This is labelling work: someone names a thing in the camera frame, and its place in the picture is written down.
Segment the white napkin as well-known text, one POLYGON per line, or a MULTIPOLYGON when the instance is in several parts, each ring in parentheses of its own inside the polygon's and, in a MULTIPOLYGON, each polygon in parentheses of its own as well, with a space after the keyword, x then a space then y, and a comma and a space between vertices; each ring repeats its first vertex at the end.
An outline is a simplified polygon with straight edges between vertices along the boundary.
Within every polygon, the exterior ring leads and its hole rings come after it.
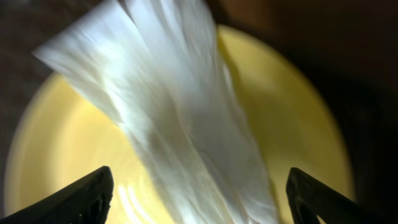
POLYGON ((175 223, 277 223, 202 1, 106 1, 35 51, 127 135, 175 223))

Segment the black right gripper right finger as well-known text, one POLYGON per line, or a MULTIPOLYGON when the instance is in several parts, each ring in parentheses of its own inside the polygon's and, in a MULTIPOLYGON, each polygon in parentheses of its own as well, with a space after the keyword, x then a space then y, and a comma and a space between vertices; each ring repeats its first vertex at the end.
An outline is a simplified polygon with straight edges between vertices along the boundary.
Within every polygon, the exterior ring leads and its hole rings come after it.
POLYGON ((386 222, 296 167, 290 169, 286 192, 295 224, 386 222))

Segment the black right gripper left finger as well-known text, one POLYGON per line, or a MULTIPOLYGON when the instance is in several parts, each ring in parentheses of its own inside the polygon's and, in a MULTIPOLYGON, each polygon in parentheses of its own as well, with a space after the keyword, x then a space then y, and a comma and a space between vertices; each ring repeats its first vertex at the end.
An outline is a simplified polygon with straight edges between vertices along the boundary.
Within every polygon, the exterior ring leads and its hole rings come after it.
POLYGON ((104 224, 113 188, 111 169, 103 166, 45 199, 1 219, 1 224, 104 224))

